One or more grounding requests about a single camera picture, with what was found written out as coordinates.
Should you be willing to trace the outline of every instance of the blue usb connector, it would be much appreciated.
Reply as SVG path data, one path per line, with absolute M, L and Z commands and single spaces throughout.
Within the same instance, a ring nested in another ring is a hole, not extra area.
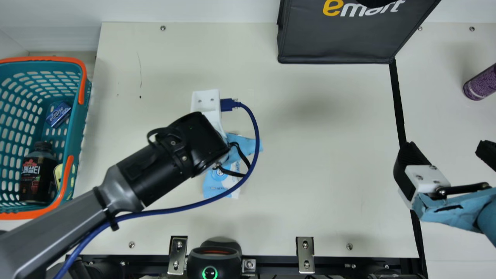
M 235 99 L 220 99 L 220 111 L 233 111 L 233 108 L 240 106 L 240 103 Z

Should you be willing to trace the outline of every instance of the yellow item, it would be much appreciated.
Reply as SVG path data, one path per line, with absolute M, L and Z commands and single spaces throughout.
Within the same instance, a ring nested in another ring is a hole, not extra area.
M 61 191 L 61 179 L 62 179 L 62 167 L 63 165 L 57 165 L 54 169 L 55 184 L 57 185 L 57 192 Z

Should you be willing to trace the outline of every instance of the white table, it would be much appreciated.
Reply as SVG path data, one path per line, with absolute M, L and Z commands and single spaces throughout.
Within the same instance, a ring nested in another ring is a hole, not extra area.
M 187 114 L 196 90 L 219 88 L 250 106 L 265 150 L 239 200 L 123 222 L 85 254 L 167 254 L 171 235 L 188 235 L 190 249 L 227 236 L 247 255 L 295 255 L 295 237 L 313 236 L 317 256 L 418 256 L 392 177 L 398 140 L 387 65 L 281 65 L 274 24 L 161 25 L 103 24 L 75 194 L 145 146 L 149 130 Z M 242 110 L 224 113 L 223 123 L 253 137 Z M 202 181 L 150 208 L 201 200 Z
M 396 57 L 407 140 L 454 186 L 496 185 L 475 155 L 480 140 L 496 141 L 496 96 L 476 102 L 461 90 L 496 62 L 495 45 L 496 24 L 429 23 Z M 435 223 L 422 233 L 430 278 L 494 277 L 496 249 L 484 235 Z

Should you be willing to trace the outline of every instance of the purple cylinder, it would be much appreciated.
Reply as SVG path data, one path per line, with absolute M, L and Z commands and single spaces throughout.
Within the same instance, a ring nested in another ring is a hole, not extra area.
M 463 85 L 463 93 L 468 98 L 479 101 L 496 92 L 496 64 Z

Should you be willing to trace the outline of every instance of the black bottle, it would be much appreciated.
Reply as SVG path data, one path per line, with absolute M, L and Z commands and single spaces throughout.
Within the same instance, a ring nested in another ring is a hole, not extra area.
M 54 169 L 57 160 L 51 154 L 52 144 L 38 141 L 34 151 L 24 157 L 21 170 L 19 201 L 47 204 L 53 199 L 51 190 L 55 184 Z

